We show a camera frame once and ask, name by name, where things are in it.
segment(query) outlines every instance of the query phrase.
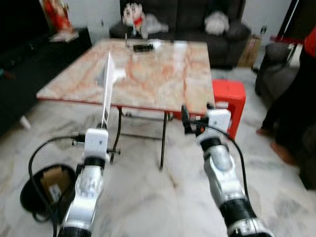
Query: black remote control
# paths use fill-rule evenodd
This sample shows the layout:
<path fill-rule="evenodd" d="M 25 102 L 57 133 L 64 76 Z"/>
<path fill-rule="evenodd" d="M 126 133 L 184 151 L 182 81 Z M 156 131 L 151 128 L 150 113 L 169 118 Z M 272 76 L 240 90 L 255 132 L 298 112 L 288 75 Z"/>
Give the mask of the black remote control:
<path fill-rule="evenodd" d="M 149 52 L 149 51 L 152 51 L 153 49 L 154 49 L 153 44 L 136 44 L 136 45 L 133 45 L 133 50 L 135 53 Z"/>

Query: table top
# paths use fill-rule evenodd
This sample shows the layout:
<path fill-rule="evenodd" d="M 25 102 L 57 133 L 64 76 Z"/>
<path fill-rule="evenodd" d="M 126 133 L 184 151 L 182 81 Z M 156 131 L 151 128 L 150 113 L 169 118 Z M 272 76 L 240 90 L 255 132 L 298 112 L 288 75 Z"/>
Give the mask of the table top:
<path fill-rule="evenodd" d="M 140 43 L 133 40 L 128 44 Z M 38 92 L 40 100 L 103 104 L 104 73 L 108 53 L 115 67 L 123 69 L 113 85 L 112 106 L 178 112 L 186 104 L 195 114 L 204 114 L 206 103 L 214 104 L 207 44 L 155 40 L 155 50 L 134 53 L 124 40 L 98 42 Z"/>

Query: red plastic stool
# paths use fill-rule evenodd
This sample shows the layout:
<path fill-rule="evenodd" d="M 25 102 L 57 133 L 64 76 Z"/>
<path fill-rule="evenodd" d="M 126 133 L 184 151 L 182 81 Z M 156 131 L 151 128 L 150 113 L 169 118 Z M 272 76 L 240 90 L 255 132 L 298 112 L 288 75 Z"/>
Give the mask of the red plastic stool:
<path fill-rule="evenodd" d="M 228 133 L 232 138 L 235 138 L 242 110 L 246 102 L 245 88 L 239 81 L 214 79 L 212 82 L 215 103 L 228 103 L 227 109 L 232 113 L 231 125 L 228 129 Z"/>

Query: black cable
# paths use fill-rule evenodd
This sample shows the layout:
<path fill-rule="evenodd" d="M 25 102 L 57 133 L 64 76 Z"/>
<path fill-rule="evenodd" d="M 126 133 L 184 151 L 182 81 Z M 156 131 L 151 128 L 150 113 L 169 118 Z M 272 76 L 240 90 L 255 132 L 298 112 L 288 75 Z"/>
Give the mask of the black cable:
<path fill-rule="evenodd" d="M 40 199 L 44 202 L 49 214 L 50 214 L 50 218 L 51 221 L 53 223 L 53 237 L 57 236 L 57 221 L 56 218 L 54 217 L 54 211 L 51 208 L 51 206 L 49 205 L 48 201 L 46 200 L 46 198 L 44 197 L 44 195 L 41 193 L 40 188 L 38 187 L 38 185 L 36 184 L 36 181 L 34 179 L 33 176 L 33 172 L 32 172 L 32 164 L 33 164 L 33 160 L 36 156 L 36 154 L 47 144 L 49 144 L 50 142 L 54 142 L 54 141 L 58 141 L 58 140 L 63 140 L 63 139 L 76 139 L 77 136 L 60 136 L 60 137 L 54 137 L 51 138 L 49 140 L 47 140 L 46 142 L 42 143 L 32 154 L 30 161 L 29 161 L 29 175 L 30 175 L 30 180 L 32 182 L 32 184 L 34 185 L 35 191 L 37 192 L 38 196 L 40 197 Z"/>
<path fill-rule="evenodd" d="M 195 125 L 199 125 L 199 126 L 202 126 L 202 127 L 208 127 L 208 128 L 211 128 L 211 129 L 214 129 L 220 133 L 222 133 L 223 135 L 225 135 L 225 137 L 228 138 L 228 140 L 230 140 L 234 146 L 236 147 L 238 153 L 239 153 L 239 156 L 240 156 L 240 161 L 241 161 L 241 168 L 242 168 L 242 178 L 243 178 L 243 186 L 244 186 L 244 189 L 245 189 L 245 194 L 249 200 L 249 195 L 248 195 L 248 187 L 247 187 L 247 179 L 246 179 L 246 170 L 245 170 L 245 164 L 244 164 L 244 161 L 243 161 L 243 155 L 242 155 L 242 152 L 241 152 L 241 149 L 239 148 L 239 146 L 237 145 L 237 143 L 235 142 L 235 140 L 226 132 L 216 128 L 216 127 L 213 127 L 213 126 L 210 126 L 210 125 L 207 125 L 205 123 L 202 123 L 202 122 L 198 122 L 198 121 L 188 121 L 189 123 L 191 124 L 195 124 Z"/>

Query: black trash bin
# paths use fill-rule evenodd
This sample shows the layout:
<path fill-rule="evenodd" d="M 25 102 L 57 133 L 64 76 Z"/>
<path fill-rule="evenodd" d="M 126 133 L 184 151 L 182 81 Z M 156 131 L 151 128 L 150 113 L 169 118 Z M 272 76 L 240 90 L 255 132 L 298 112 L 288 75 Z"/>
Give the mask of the black trash bin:
<path fill-rule="evenodd" d="M 70 203 L 73 201 L 75 197 L 75 183 L 76 183 L 76 174 L 75 171 L 64 164 L 55 164 L 48 166 L 39 172 L 37 172 L 34 175 L 35 182 L 39 189 L 42 191 L 44 197 L 47 198 L 46 193 L 42 187 L 42 184 L 40 182 L 41 177 L 43 176 L 43 173 L 48 171 L 49 169 L 61 167 L 62 170 L 67 170 L 71 185 L 69 188 L 63 193 L 63 195 L 60 197 L 59 201 L 57 203 L 54 203 L 51 205 L 54 216 L 56 218 L 56 221 L 61 224 L 61 222 L 64 219 L 64 216 L 67 212 L 67 209 L 70 205 Z M 34 185 L 32 184 L 31 180 L 28 180 L 28 182 L 24 185 L 21 195 L 20 195 L 20 201 L 22 206 L 25 210 L 32 213 L 34 219 L 38 222 L 45 222 L 50 219 L 49 211 L 47 210 L 45 203 L 40 199 L 39 195 L 35 191 Z"/>

